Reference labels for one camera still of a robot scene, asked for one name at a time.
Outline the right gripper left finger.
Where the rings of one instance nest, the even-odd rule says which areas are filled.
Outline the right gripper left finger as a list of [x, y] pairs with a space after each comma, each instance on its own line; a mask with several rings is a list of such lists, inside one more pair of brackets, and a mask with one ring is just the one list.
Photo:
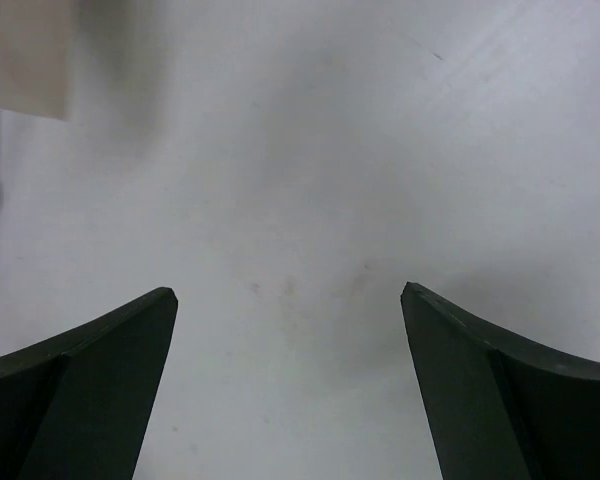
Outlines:
[[161, 287], [0, 357], [0, 479], [133, 477], [178, 300]]

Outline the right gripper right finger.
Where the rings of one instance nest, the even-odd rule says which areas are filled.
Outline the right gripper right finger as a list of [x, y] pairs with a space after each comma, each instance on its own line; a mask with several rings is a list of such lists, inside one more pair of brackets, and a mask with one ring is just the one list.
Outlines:
[[445, 479], [600, 479], [600, 362], [485, 321], [417, 283], [407, 340]]

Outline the beige trousers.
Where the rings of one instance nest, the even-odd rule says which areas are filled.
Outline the beige trousers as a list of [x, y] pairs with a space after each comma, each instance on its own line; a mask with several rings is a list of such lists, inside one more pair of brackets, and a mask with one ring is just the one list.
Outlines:
[[68, 0], [0, 0], [1, 109], [67, 118], [75, 6]]

